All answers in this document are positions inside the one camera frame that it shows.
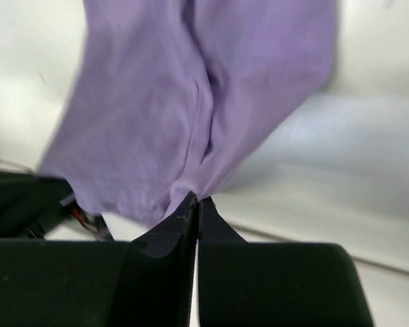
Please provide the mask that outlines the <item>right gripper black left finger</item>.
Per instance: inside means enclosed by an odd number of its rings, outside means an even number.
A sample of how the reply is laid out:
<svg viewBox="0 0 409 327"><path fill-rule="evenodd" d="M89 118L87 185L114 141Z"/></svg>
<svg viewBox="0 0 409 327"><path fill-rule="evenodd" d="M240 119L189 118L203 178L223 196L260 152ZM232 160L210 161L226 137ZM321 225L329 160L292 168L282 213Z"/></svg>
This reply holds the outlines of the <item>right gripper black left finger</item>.
<svg viewBox="0 0 409 327"><path fill-rule="evenodd" d="M188 326L197 200L131 242L0 240L0 326Z"/></svg>

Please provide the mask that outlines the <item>purple polo shirt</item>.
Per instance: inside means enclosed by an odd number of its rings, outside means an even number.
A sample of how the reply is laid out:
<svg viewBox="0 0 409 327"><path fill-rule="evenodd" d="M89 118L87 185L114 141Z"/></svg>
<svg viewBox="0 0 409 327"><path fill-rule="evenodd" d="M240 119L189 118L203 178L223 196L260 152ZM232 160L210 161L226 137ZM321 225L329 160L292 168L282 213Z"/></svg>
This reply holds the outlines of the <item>purple polo shirt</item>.
<svg viewBox="0 0 409 327"><path fill-rule="evenodd" d="M326 81L335 1L86 1L80 73L39 165L152 227L216 192Z"/></svg>

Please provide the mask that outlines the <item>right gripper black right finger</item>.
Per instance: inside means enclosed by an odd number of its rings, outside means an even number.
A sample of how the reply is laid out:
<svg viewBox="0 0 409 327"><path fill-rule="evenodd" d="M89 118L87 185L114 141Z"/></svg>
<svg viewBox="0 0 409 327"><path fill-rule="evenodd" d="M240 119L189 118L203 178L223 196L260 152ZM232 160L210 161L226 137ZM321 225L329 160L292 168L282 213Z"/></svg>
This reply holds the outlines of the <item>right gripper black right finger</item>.
<svg viewBox="0 0 409 327"><path fill-rule="evenodd" d="M250 243L199 205L202 326L372 326L355 265L333 243Z"/></svg>

